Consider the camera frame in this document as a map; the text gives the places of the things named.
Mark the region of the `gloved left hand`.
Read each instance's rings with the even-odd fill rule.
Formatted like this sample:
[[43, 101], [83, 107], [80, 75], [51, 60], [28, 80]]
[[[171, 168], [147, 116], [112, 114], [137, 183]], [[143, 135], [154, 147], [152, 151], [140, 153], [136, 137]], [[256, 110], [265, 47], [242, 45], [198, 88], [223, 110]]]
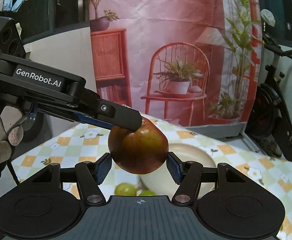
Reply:
[[0, 178], [13, 148], [23, 139], [22, 123], [25, 115], [17, 108], [0, 106]]

